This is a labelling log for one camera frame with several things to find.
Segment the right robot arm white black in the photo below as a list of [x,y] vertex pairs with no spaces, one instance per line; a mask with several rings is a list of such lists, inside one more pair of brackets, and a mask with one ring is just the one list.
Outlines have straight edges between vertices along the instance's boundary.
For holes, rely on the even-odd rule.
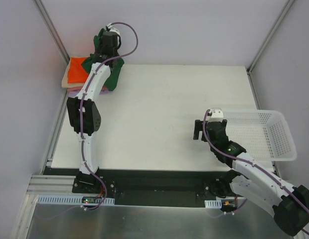
[[237,194],[266,211],[287,235],[296,236],[309,224],[309,189],[286,182],[258,163],[245,148],[229,140],[227,120],[196,120],[193,139],[207,142],[230,170],[220,179],[224,196]]

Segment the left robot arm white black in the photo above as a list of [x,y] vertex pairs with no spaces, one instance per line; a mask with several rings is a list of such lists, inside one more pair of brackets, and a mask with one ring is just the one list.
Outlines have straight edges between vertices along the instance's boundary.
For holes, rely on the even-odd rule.
[[118,54],[120,47],[121,37],[117,29],[101,30],[95,53],[84,62],[84,66],[90,68],[88,78],[76,97],[67,99],[70,125],[78,135],[81,153],[81,165],[74,183],[83,185],[90,194],[97,193],[101,184],[96,175],[99,169],[96,133],[102,118],[95,101],[101,91],[110,92],[117,86],[124,64]]

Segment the dark green t-shirt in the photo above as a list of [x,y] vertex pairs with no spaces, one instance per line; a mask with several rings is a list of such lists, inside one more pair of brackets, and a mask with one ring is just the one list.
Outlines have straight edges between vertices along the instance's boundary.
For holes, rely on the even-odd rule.
[[[91,53],[89,57],[86,57],[86,59],[82,63],[83,68],[86,70],[88,74],[90,73],[92,65],[93,65],[93,56],[94,56],[94,53]],[[115,60],[112,60],[106,63],[106,65],[110,67],[111,74],[107,78],[103,86],[106,87],[110,92],[112,92],[117,87],[120,71],[124,63],[125,62],[122,58],[118,58],[118,59],[115,59]]]

